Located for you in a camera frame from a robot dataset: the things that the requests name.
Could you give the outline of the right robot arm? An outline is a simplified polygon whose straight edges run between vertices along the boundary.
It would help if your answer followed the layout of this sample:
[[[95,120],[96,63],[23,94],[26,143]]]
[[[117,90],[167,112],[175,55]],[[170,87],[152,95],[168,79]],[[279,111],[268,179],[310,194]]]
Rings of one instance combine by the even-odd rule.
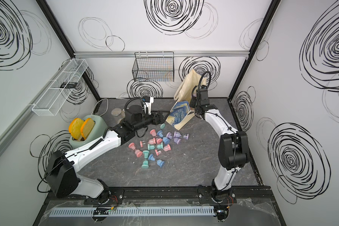
[[[193,88],[190,106],[194,108],[195,116],[209,123],[219,136],[220,169],[212,182],[212,199],[221,202],[230,196],[236,174],[249,162],[248,137],[245,132],[232,128],[219,109],[210,104],[206,85]]]

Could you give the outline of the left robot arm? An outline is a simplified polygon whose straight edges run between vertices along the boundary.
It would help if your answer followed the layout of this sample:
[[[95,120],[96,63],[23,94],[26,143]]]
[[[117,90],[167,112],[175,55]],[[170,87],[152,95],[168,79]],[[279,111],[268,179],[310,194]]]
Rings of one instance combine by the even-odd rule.
[[[165,123],[169,114],[169,111],[153,111],[149,115],[128,116],[116,126],[105,129],[102,136],[79,148],[65,153],[54,152],[50,156],[44,178],[56,198],[70,195],[90,198],[102,196],[109,190],[105,182],[86,178],[79,175],[78,171],[104,153],[129,142],[138,130]]]

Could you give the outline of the canvas bag with starry print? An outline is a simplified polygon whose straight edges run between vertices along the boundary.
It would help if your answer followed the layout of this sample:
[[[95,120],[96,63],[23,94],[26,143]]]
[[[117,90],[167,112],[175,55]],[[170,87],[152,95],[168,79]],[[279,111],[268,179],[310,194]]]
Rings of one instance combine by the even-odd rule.
[[[200,79],[201,75],[193,69],[186,75],[184,81],[180,84],[174,95],[176,103],[171,108],[166,122],[176,130],[180,130],[194,117],[194,108],[190,107],[189,104],[192,98],[193,89],[197,89]]]

